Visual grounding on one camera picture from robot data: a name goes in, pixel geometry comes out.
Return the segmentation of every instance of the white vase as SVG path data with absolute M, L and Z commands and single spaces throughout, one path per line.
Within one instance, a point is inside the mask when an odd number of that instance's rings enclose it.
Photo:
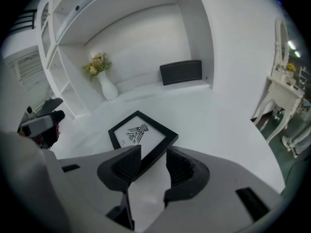
M 97 75 L 99 82 L 102 85 L 103 95 L 108 100 L 113 100 L 118 96 L 118 90 L 115 85 L 107 78 L 105 71 Z

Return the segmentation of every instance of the dark floor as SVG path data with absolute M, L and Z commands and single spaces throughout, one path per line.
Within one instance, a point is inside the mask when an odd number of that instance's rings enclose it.
M 265 128 L 261 131 L 265 139 L 268 138 L 268 136 L 272 133 L 272 131 L 277 127 L 280 122 L 280 120 L 274 120 L 272 116 L 266 116 L 259 121 L 256 127 L 260 129 L 267 119 L 269 119 L 269 121 Z M 310 156 L 311 151 L 309 147 L 307 150 L 302 152 L 297 159 L 295 159 L 292 152 L 288 152 L 283 146 L 281 138 L 282 136 L 295 136 L 300 130 L 303 129 L 304 126 L 305 123 L 303 122 L 301 117 L 296 114 L 289 122 L 288 128 L 286 130 L 282 130 L 278 135 L 276 135 L 269 144 L 281 168 L 286 186 L 292 186 L 293 184 L 291 183 L 291 181 L 293 180 L 295 181 L 296 185 L 296 181 L 302 178 L 301 176 L 303 176 L 304 171 L 309 165 L 309 158 L 306 157 Z

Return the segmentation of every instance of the framed artwork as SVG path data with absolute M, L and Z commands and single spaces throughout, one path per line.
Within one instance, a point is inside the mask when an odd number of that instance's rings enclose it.
M 141 145 L 141 165 L 135 180 L 146 172 L 172 145 L 178 134 L 136 111 L 108 131 L 114 149 Z

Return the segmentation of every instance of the white shelving unit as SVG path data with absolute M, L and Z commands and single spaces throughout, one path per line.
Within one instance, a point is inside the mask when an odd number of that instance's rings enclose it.
M 177 46 L 180 46 L 178 43 L 182 42 L 185 47 L 179 49 L 180 52 L 173 53 L 175 58 L 166 57 L 163 64 L 183 61 L 185 60 L 183 58 L 201 59 L 203 82 L 212 84 L 213 71 L 208 72 L 207 69 L 213 69 L 213 43 L 207 14 L 201 0 L 92 0 L 74 16 L 59 40 L 56 41 L 57 31 L 69 13 L 80 2 L 81 0 L 49 0 L 49 3 L 52 4 L 52 12 L 50 12 L 52 17 L 49 21 L 49 25 L 52 26 L 50 37 L 55 42 L 54 44 L 51 42 L 51 47 L 56 48 L 56 50 L 54 54 L 50 55 L 52 57 L 48 58 L 46 67 L 47 72 L 50 72 L 52 77 L 51 83 L 53 84 L 51 87 L 57 89 L 56 94 L 63 98 L 75 117 L 94 111 L 105 101 L 99 81 L 94 79 L 90 82 L 89 76 L 82 69 L 82 66 L 90 61 L 91 54 L 94 54 L 88 48 L 88 42 L 94 37 L 98 37 L 99 32 L 120 19 L 134 17 L 136 12 L 141 13 L 145 9 L 169 6 L 170 4 L 173 6 L 158 9 L 156 13 L 166 23 L 165 25 L 172 26 L 168 20 L 173 21 L 173 27 L 176 28 L 171 28 L 171 31 L 176 31 L 178 34 L 171 40 Z M 193 10 L 198 12 L 195 17 L 192 16 Z M 193 33 L 193 23 L 198 24 L 196 33 Z M 161 51 L 160 45 L 163 44 L 161 41 L 156 40 L 153 43 L 147 43 L 147 46 L 152 47 L 152 44 L 156 44 L 156 47 Z M 157 64 L 153 67 L 156 68 L 156 72 L 148 73 L 142 70 L 141 73 L 132 75 L 130 79 L 119 78 L 118 82 L 115 83 L 119 94 L 142 85 L 152 83 L 159 85 L 161 77 L 158 66 Z

